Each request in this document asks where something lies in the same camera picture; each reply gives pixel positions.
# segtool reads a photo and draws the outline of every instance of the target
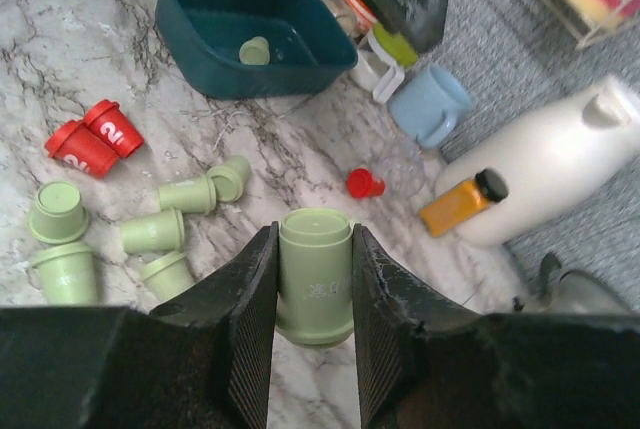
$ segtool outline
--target white jug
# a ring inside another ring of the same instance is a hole
[[[479,246],[501,244],[587,199],[640,152],[640,97],[615,76],[531,111],[449,164],[441,195],[486,168],[509,196],[456,232]]]

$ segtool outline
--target teal bin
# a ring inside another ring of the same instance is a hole
[[[217,99],[318,93],[357,62],[320,0],[158,0],[156,23],[187,82]],[[256,36],[270,62],[242,64],[240,47]]]

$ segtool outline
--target green cup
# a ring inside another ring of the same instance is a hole
[[[176,251],[144,266],[140,279],[160,302],[173,299],[195,284],[186,256]]]
[[[216,199],[216,186],[206,174],[158,187],[161,210],[173,207],[183,213],[202,213],[206,216],[215,209]]]
[[[31,259],[49,304],[92,306],[98,303],[93,249],[72,242],[40,251]]]
[[[78,188],[66,181],[42,186],[27,215],[27,225],[33,237],[47,244],[80,239],[89,227],[89,214]]]
[[[249,161],[242,156],[231,156],[222,165],[207,171],[207,176],[215,184],[218,200],[221,202],[235,202],[240,199],[250,175]]]
[[[334,209],[298,209],[281,222],[276,329],[289,342],[330,347],[353,332],[352,235]]]
[[[122,248],[127,254],[180,251],[184,246],[182,212],[170,208],[148,216],[134,217],[120,225]]]

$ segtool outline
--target blue mug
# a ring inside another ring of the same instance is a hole
[[[471,110],[471,97],[446,69],[431,65],[391,100],[396,124],[421,147],[438,147]]]

